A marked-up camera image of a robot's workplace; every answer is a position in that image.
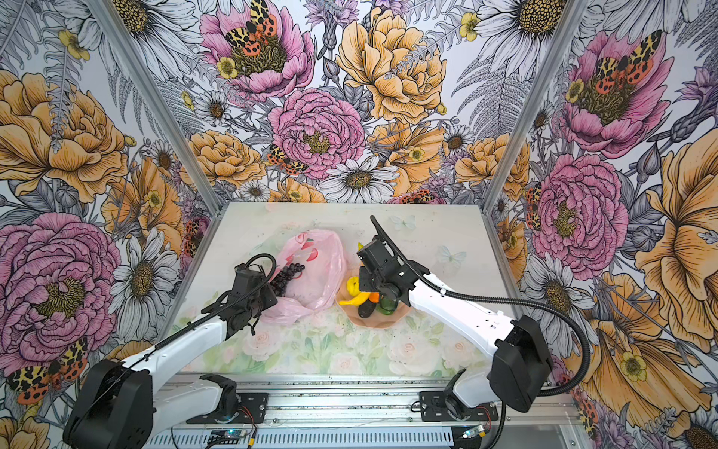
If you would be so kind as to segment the green fake lime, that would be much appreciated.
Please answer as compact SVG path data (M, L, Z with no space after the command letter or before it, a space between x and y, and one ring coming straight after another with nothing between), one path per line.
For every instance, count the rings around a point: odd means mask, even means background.
M387 299L387 297L380 297L380 300L376 306L375 311L383 315L392 315L398 309L398 301L395 299Z

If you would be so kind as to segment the yellow fake fruit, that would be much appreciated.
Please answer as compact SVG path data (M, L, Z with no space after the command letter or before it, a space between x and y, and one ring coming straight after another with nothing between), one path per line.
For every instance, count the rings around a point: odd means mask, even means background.
M341 300L338 303L338 305L359 307L359 306L363 305L365 302L369 301L370 297L371 297L371 293L360 292L357 296L353 297L350 300Z

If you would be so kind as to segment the dark fake avocado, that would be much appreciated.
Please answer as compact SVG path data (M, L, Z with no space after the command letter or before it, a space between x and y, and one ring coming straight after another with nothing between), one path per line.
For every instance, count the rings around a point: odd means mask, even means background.
M357 308L358 316L362 319L368 319L376 310L376 303L372 303L370 300L364 302Z

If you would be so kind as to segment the pink flower-shaped bowl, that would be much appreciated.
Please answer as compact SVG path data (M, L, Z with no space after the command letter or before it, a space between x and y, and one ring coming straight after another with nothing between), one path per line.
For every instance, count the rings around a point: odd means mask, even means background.
M399 323L411 310L406 304L400 302L394 312L387 312L381 308L381 303L367 299L362 305L353 305L357 287L350 286L359 275L359 268L350 269L336 296L336 303L347 315L350 321L359 327L369 329L388 329Z

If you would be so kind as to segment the pink plastic bag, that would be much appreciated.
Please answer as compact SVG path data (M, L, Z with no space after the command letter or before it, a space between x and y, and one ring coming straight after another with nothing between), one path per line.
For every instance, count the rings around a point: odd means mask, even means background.
M289 280L278 303L263 312L273 325L296 321L330 308L347 271L340 236L331 230L312 229L293 235L277 255L278 269L297 264L304 269Z

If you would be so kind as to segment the yellow fake lemon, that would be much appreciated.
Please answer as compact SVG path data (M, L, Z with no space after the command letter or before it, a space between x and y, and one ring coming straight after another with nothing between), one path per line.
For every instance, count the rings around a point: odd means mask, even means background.
M361 290L359 288L359 277L353 276L348 279L346 284L347 292L351 297L357 297Z

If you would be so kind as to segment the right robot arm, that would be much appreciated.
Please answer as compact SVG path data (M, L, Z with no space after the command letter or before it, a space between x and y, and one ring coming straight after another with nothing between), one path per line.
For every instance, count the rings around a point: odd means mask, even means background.
M376 238L357 252L359 285L394 304L404 303L457 332L488 359L477 370L462 369L444 389L443 409L464 420L471 409L490 402L526 413L553 369L539 324L514 319L476 301L454 297L454 290L410 260L402 262Z

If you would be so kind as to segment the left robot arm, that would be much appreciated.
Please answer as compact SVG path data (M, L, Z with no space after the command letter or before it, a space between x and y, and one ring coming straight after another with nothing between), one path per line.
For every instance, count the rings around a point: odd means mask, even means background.
M63 432L72 448L141 448L154 435L198 416L232 420L240 409L237 384L204 374L173 390L165 388L200 355L239 331L256 326L277 303L273 274L241 264L235 280L201 316L147 350L90 368Z

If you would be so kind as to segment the dark fake grapes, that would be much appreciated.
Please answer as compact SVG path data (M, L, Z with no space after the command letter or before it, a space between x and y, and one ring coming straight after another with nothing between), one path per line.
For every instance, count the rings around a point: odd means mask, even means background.
M305 266L299 263L290 263L282 268L282 270L272 279L270 287L277 297L284 297L288 284L298 279Z

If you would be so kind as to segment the green circuit board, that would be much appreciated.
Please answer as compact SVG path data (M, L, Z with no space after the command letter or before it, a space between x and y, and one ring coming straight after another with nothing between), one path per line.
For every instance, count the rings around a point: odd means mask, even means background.
M248 448L251 448L254 445L255 436L255 430L239 430L238 428L213 430L211 434L209 434L207 448L238 445L246 445Z

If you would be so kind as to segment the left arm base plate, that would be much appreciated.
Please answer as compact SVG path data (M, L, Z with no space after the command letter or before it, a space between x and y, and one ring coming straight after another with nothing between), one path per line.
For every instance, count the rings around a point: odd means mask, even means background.
M269 394L239 393L229 405L220 405L217 410L198 415L186 421L188 425L263 424L267 412Z

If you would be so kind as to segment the aluminium rail frame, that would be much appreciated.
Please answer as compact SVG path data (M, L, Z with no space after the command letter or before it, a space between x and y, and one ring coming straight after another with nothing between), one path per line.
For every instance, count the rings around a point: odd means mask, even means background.
M539 398L528 413L503 409L495 422L423 422L411 411L421 391L442 391L439 380L278 382L239 384L239 393L267 393L263 424L179 425L174 430L262 428L450 428L449 448L588 448L578 412L569 397Z

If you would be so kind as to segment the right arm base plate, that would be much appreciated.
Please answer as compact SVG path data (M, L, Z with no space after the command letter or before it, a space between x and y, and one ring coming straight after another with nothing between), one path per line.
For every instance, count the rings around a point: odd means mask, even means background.
M499 412L494 404L469 408L443 391L421 391L411 404L413 413L420 413L423 422L495 422Z

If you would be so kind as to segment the left aluminium corner post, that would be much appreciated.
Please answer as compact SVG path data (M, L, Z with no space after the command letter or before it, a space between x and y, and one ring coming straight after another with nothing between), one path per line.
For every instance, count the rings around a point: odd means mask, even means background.
M126 31L113 3L111 1L90 1L88 7L104 32L108 43L114 48L116 58L128 70L129 78L148 104L164 137L177 153L198 194L202 196L208 207L209 214L212 217L219 217L223 212L224 203L216 195L207 176L200 168L179 124L171 114L168 104L153 80L151 71L140 57L140 53L135 48L132 37Z

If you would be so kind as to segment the aluminium corner post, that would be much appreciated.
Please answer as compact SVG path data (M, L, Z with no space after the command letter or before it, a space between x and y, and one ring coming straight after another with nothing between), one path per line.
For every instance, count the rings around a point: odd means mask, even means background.
M553 42L549 46L546 57L538 67L536 79L525 99L517 123L510 133L510 140L506 146L506 152L497 166L497 172L484 197L482 212L485 215L490 213L493 205L497 201L498 195L502 192L503 186L508 180L512 165L519 157L531 123L540 109L543 96L548 92L549 85L555 79L555 74L563 57L570 48L574 35L579 29L588 4L589 2L586 0L575 0L568 1L566 5L562 18L556 28L555 35L553 36Z
M128 70L129 78L148 104L164 137L177 153L198 194L202 196L208 207L209 214L212 217L219 217L223 212L224 203L216 195L207 176L200 168L179 124L171 114L168 104L153 80L151 71L140 57L140 53L135 48L132 37L126 31L113 3L111 1L90 1L88 7L104 32L108 43L114 48L116 58Z

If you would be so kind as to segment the right aluminium corner post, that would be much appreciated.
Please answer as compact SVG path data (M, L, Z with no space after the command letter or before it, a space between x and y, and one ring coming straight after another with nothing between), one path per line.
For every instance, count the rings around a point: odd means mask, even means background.
M555 74L563 57L570 48L574 35L579 29L588 4L589 2L586 0L575 0L568 1L566 5L562 18L556 28L555 35L553 36L553 42L549 46L546 57L538 67L536 79L525 99L517 123L510 133L510 140L506 146L506 152L497 166L497 172L484 197L482 212L485 215L490 213L493 205L497 201L498 195L502 192L503 186L508 180L512 165L519 157L531 123L540 109L543 96L548 92L549 85L555 79Z

